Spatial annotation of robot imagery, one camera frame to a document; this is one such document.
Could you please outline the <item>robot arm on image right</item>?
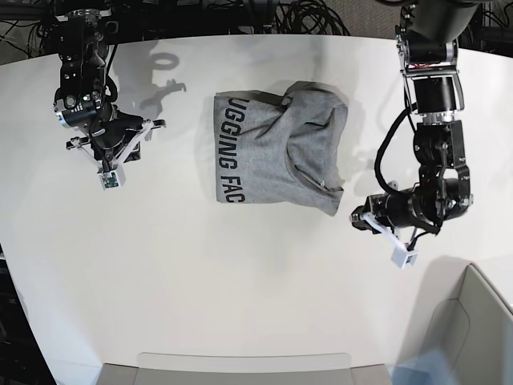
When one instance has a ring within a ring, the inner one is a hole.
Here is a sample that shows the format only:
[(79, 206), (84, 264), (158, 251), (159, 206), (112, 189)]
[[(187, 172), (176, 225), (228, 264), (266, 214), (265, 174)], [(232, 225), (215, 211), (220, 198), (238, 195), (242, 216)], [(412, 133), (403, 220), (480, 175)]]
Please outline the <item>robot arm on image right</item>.
[[(463, 124), (465, 107), (459, 78), (458, 38), (467, 28), (477, 1), (400, 1), (396, 47), (404, 83), (405, 107), (392, 123), (374, 161), (383, 192), (368, 196), (350, 216), (354, 228), (374, 234), (412, 227), (412, 249), (423, 235), (439, 234), (446, 221), (463, 216), (473, 200)], [(414, 126), (413, 150), (418, 183), (399, 190), (382, 174), (382, 161), (403, 120)]]

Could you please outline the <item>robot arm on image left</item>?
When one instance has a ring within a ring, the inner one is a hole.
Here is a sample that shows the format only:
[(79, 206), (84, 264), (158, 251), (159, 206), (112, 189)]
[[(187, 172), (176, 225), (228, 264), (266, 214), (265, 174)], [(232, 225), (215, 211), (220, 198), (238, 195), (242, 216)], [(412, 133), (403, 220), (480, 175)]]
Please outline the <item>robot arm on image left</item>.
[(59, 88), (53, 103), (58, 121), (81, 132), (67, 148), (83, 150), (100, 175), (117, 172), (123, 163), (139, 159), (139, 143), (164, 120), (146, 120), (121, 112), (118, 89), (110, 76), (117, 51), (108, 39), (116, 33), (113, 1), (57, 1), (57, 52), (61, 60)]

